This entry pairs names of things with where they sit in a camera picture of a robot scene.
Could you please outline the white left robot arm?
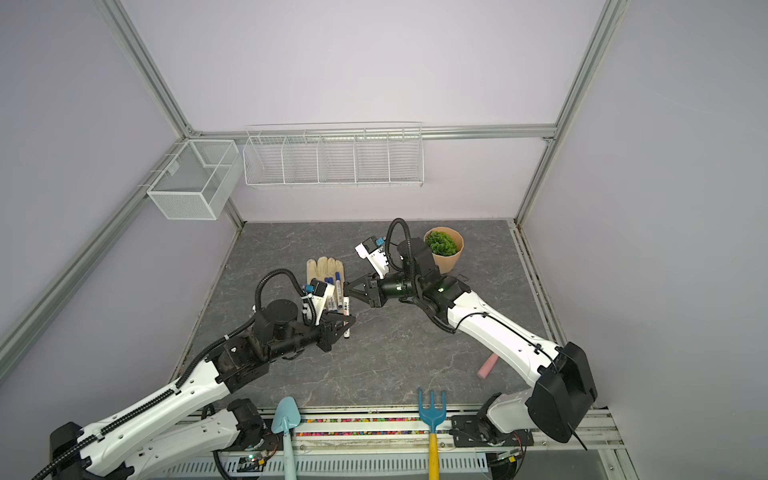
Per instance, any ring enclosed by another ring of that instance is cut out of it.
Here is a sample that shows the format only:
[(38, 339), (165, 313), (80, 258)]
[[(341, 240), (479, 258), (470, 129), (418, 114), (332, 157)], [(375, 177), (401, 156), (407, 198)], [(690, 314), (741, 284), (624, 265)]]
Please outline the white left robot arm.
[(158, 391), (103, 420), (69, 422), (50, 436), (49, 463), (38, 479), (140, 479), (205, 451), (257, 446), (265, 435), (255, 405), (235, 400), (187, 427), (188, 415), (221, 400), (268, 373), (279, 359), (308, 347), (324, 352), (356, 319), (337, 311), (309, 309), (310, 319), (290, 300), (257, 307), (234, 331), (205, 347)]

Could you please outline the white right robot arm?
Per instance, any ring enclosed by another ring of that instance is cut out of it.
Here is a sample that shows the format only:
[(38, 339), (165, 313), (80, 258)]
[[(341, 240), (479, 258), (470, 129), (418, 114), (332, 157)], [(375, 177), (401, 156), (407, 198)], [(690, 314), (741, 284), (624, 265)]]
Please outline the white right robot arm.
[(475, 437), (499, 444), (517, 430), (538, 429), (566, 443), (597, 399), (585, 352), (575, 343), (559, 345), (523, 328), (483, 300), (465, 282), (443, 274), (423, 240), (401, 242), (401, 264), (392, 265), (382, 238), (369, 237), (356, 253), (372, 273), (344, 284), (345, 294), (381, 308), (390, 299), (420, 308), (440, 330), (464, 333), (511, 366), (525, 390), (495, 394), (478, 411)]

